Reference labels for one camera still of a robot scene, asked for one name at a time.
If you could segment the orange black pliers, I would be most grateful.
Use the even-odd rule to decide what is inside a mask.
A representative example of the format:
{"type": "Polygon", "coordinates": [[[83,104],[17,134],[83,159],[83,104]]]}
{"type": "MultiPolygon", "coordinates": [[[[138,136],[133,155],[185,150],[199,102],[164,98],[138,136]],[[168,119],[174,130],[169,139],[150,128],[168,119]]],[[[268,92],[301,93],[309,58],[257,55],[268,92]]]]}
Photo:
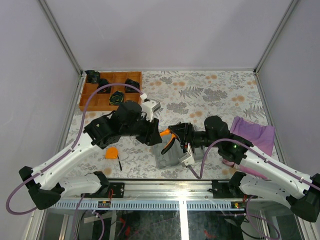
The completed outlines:
{"type": "Polygon", "coordinates": [[[162,131],[160,133],[161,137],[165,137],[165,136],[170,136],[170,138],[168,139],[167,144],[165,145],[165,147],[161,150],[161,154],[164,155],[166,154],[174,145],[175,140],[178,138],[170,129],[166,129],[164,131],[162,131]]]}

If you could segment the grey plastic tool case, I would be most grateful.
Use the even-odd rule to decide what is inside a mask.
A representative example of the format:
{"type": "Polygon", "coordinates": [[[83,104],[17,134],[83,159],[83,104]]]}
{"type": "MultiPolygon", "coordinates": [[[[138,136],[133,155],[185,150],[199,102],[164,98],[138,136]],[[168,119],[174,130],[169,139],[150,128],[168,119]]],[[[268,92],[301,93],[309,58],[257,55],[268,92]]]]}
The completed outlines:
{"type": "MultiPolygon", "coordinates": [[[[155,157],[156,166],[159,170],[182,166],[179,162],[179,158],[184,154],[184,152],[177,140],[174,142],[172,148],[166,154],[161,154],[162,149],[168,143],[168,139],[170,139],[169,136],[164,136],[162,138],[162,143],[153,145],[151,147],[152,153],[155,157]]],[[[201,162],[203,160],[204,154],[204,147],[195,148],[193,152],[195,163],[201,162]]]]}

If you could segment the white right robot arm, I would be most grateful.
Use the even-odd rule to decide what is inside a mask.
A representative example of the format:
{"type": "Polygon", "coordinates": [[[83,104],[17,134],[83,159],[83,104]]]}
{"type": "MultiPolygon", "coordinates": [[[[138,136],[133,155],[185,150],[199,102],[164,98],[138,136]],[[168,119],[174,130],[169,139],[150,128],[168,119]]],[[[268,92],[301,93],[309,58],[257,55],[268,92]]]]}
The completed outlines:
{"type": "Polygon", "coordinates": [[[227,183],[231,196],[258,196],[284,205],[303,220],[317,221],[320,214],[318,173],[310,176],[273,159],[249,140],[231,133],[227,123],[216,115],[205,119],[203,131],[194,130],[189,122],[170,125],[168,130],[188,156],[195,148],[216,147],[223,159],[263,176],[235,172],[227,183]]]}

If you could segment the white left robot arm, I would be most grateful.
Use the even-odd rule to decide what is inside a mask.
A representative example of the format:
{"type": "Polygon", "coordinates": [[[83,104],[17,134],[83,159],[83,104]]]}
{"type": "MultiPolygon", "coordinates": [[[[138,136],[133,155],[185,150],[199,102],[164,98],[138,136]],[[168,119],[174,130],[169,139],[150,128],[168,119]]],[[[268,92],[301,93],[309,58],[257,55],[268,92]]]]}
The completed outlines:
{"type": "Polygon", "coordinates": [[[111,184],[103,172],[95,171],[81,177],[67,177],[67,173],[86,157],[117,143],[122,137],[135,137],[147,146],[160,144],[159,120],[154,117],[160,107],[156,100],[146,100],[142,104],[127,100],[117,110],[92,120],[74,143],[45,163],[20,169],[23,181],[31,178],[26,187],[36,208],[50,208],[63,197],[107,197],[111,184]]]}

